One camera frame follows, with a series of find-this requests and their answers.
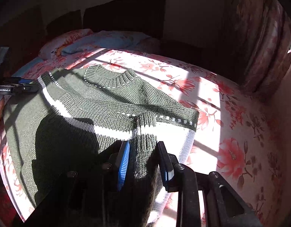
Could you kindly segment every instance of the ribbed collar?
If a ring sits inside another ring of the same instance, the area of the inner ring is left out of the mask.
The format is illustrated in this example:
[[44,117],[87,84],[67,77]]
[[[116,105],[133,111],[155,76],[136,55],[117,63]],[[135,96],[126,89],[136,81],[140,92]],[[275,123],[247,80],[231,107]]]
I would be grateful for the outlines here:
[[132,69],[119,73],[106,70],[102,65],[96,65],[89,66],[85,70],[84,81],[90,86],[114,89],[130,84],[137,77]]

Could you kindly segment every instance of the white floral bedsheet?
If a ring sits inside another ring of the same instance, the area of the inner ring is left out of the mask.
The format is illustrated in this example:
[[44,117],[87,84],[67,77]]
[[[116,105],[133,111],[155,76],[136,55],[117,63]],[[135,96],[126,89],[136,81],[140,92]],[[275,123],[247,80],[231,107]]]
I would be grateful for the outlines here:
[[[266,117],[267,107],[241,93],[235,83],[205,69],[134,51],[79,52],[40,62],[23,77],[36,79],[55,67],[86,68],[96,64],[117,72],[132,68],[182,105],[197,109],[197,132],[186,164],[200,173],[220,172],[260,221],[272,226],[281,203],[284,175],[282,152],[277,146],[277,123]],[[34,207],[18,181],[3,122],[0,174],[14,207],[25,221]],[[176,209],[177,194],[172,193],[157,226],[175,226]],[[205,225],[203,206],[201,221]]]

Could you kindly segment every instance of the floral curtain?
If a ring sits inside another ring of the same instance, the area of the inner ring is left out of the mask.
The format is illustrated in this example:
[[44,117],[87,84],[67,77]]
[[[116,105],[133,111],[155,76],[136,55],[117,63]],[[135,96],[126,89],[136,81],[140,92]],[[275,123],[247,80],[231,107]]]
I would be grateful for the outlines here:
[[225,0],[219,36],[242,89],[261,100],[272,96],[291,64],[291,20],[280,3]]

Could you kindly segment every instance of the ribbed knit fabric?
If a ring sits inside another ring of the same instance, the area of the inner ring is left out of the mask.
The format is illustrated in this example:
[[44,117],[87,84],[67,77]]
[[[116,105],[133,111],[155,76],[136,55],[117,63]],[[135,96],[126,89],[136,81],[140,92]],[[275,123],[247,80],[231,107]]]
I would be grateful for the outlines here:
[[[104,151],[115,140],[129,140],[127,215],[120,223],[144,226],[160,190],[157,137],[167,139],[168,130],[177,136],[193,135],[198,112],[131,69],[124,73],[101,65],[54,69],[40,76],[38,83],[37,94],[11,98],[4,114],[16,173],[31,202],[38,205],[62,172],[92,172],[107,160]],[[185,144],[174,146],[184,149]]]

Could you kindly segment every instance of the metal bolt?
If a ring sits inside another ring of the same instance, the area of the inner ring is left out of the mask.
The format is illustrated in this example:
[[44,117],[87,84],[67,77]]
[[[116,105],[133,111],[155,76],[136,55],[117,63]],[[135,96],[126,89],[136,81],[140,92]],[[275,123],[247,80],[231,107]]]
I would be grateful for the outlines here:
[[111,167],[112,167],[112,165],[111,165],[110,163],[103,163],[102,166],[101,166],[101,168],[102,168],[103,170],[108,170],[108,169],[110,169]]
[[219,177],[219,173],[218,172],[210,172],[210,175],[214,178],[218,178]]
[[75,172],[75,171],[67,172],[67,177],[75,177],[76,175],[77,175],[77,172]]
[[179,169],[179,170],[183,170],[183,169],[184,169],[184,165],[181,164],[181,163],[176,164],[175,167],[176,167],[177,169]]

